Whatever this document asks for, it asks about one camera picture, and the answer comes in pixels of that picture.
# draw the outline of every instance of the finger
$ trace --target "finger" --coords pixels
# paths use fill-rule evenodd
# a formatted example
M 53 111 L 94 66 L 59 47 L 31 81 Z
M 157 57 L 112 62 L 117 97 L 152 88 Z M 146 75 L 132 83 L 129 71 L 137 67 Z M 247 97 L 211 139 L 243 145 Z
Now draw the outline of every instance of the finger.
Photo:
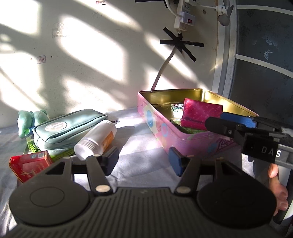
M 283 186 L 278 177 L 270 178 L 269 179 L 269 188 L 275 195 L 275 197 L 281 201 L 284 201 L 288 197 L 288 190 L 285 186 Z
M 278 165 L 270 164 L 270 167 L 268 170 L 269 178 L 274 178 L 275 176 L 277 176 L 278 171 L 279 171 Z
M 279 210 L 286 211 L 288 206 L 289 206 L 289 203 L 287 200 L 282 201 L 282 200 L 277 199 L 277 207 L 276 207 L 276 210 L 275 210 L 273 216 L 277 215 Z

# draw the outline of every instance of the power cord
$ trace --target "power cord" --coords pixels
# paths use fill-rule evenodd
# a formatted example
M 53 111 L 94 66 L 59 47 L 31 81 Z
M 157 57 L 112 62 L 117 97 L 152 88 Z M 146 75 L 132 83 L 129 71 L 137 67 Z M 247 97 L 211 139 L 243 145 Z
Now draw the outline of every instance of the power cord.
M 175 13 L 175 12 L 173 11 L 173 9 L 172 9 L 171 6 L 170 6 L 169 0 L 165 0 L 165 2 L 166 2 L 166 5 L 167 5 L 169 11 L 170 11 L 174 16 L 179 16 L 179 17 L 181 17 L 179 14 L 177 14 L 177 13 Z
M 201 5 L 201 4 L 198 4 L 199 6 L 201 6 L 201 7 L 206 7 L 206 8 L 213 8 L 213 9 L 215 9 L 216 7 L 212 7 L 212 6 L 204 6 L 204 5 Z
M 158 74 L 157 74 L 157 77 L 151 87 L 151 90 L 155 90 L 157 84 L 158 84 L 158 81 L 161 77 L 161 75 L 163 74 L 163 71 L 165 70 L 165 68 L 167 67 L 167 65 L 169 64 L 170 60 L 172 59 L 172 57 L 174 56 L 174 54 L 176 53 L 176 46 L 173 47 L 172 51 L 171 51 L 171 54 L 169 55 L 169 57 L 165 60 L 165 62 L 162 64 L 161 68 L 159 69 L 158 71 Z

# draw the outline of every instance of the red box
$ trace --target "red box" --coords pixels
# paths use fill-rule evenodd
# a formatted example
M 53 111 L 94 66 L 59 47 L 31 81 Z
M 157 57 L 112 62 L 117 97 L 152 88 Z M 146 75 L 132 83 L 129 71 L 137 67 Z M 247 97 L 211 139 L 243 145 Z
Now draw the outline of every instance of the red box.
M 32 154 L 12 156 L 9 167 L 21 182 L 29 180 L 37 173 L 52 164 L 48 151 L 40 151 Z

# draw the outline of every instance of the white pill bottle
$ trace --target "white pill bottle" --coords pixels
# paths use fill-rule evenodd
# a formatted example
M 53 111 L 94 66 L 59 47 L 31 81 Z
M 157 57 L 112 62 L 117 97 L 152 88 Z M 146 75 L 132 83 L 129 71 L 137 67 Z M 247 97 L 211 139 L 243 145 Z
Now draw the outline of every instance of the white pill bottle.
M 74 152 L 80 160 L 102 155 L 116 135 L 117 129 L 109 120 L 103 120 L 94 126 L 75 146 Z

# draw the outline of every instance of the small sticker on wall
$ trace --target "small sticker on wall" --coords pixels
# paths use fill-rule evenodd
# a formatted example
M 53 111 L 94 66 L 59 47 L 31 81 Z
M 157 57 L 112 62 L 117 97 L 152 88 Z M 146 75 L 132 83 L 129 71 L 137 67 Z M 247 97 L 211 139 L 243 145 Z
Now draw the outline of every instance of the small sticker on wall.
M 42 63 L 46 63 L 46 56 L 45 55 L 37 57 L 37 64 L 42 64 Z
M 270 52 L 270 50 L 268 50 L 268 51 L 264 52 L 264 54 L 263 54 L 266 60 L 269 60 L 269 53 L 273 53 L 273 52 Z
M 69 31 L 63 23 L 55 22 L 52 29 L 52 38 L 60 36 L 69 39 Z

